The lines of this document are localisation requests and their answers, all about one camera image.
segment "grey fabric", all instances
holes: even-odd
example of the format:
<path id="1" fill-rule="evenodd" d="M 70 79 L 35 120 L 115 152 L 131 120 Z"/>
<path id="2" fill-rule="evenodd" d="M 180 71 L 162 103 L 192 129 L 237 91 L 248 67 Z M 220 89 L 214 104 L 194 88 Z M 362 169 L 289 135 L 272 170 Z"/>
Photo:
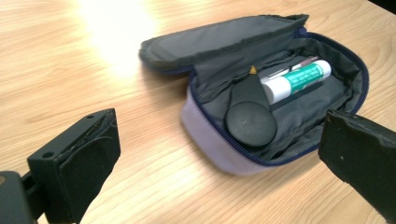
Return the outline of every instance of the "grey fabric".
<path id="1" fill-rule="evenodd" d="M 262 15 L 219 22 L 142 43 L 141 58 L 162 70 L 194 65 L 260 43 L 305 24 L 307 15 Z"/>

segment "white glue stick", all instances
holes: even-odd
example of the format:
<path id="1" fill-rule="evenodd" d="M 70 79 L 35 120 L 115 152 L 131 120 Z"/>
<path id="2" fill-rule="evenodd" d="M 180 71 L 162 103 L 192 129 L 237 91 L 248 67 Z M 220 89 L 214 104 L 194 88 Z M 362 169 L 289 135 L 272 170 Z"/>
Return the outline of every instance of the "white glue stick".
<path id="1" fill-rule="evenodd" d="M 267 95 L 268 103 L 271 105 L 320 82 L 328 77 L 331 72 L 332 68 L 326 61 L 318 60 L 284 76 L 270 79 L 262 83 L 262 86 Z"/>

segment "screw hole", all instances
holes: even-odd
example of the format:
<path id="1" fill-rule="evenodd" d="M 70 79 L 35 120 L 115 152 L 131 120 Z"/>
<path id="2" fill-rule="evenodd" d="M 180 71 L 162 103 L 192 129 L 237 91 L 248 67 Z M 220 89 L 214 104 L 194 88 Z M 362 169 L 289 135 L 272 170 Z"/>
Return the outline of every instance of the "screw hole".
<path id="1" fill-rule="evenodd" d="M 2 185 L 2 184 L 5 183 L 5 182 L 6 182 L 6 177 L 0 175 L 0 185 Z"/>
<path id="2" fill-rule="evenodd" d="M 43 158 L 49 158 L 52 156 L 53 156 L 53 152 L 46 152 L 46 153 L 44 153 Z"/>

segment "black pencil case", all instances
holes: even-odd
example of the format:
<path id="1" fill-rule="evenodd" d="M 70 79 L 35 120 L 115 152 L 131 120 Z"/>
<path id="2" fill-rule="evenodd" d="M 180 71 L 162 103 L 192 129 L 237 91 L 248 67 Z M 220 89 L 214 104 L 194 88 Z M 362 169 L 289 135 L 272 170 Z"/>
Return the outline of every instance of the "black pencil case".
<path id="1" fill-rule="evenodd" d="M 297 160 L 318 148 L 328 109 L 356 113 L 363 104 L 369 86 L 364 62 L 329 37 L 307 32 L 307 19 L 304 14 L 244 17 L 142 43 L 139 56 L 149 68 L 167 75 L 189 74 L 181 119 L 198 147 L 220 170 L 252 175 Z M 332 73 L 268 105 L 276 123 L 270 143 L 250 146 L 230 134 L 226 117 L 236 97 L 233 90 L 247 80 L 251 66 L 258 70 L 255 76 L 259 80 L 311 56 L 328 62 Z M 241 101 L 262 98 L 249 90 L 243 94 Z"/>

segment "wooden table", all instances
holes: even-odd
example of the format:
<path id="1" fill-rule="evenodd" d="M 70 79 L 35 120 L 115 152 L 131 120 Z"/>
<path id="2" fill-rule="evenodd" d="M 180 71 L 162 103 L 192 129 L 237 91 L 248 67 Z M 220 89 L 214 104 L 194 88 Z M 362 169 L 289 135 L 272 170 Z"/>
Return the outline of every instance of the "wooden table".
<path id="1" fill-rule="evenodd" d="M 306 27 L 370 71 L 359 114 L 396 131 L 396 16 L 364 0 L 0 2 L 0 170 L 80 118 L 117 110 L 121 157 L 83 223 L 385 223 L 318 153 L 252 176 L 220 172 L 186 134 L 186 77 L 150 72 L 148 38 L 259 14 L 309 14 Z M 46 223 L 44 216 L 40 223 Z"/>

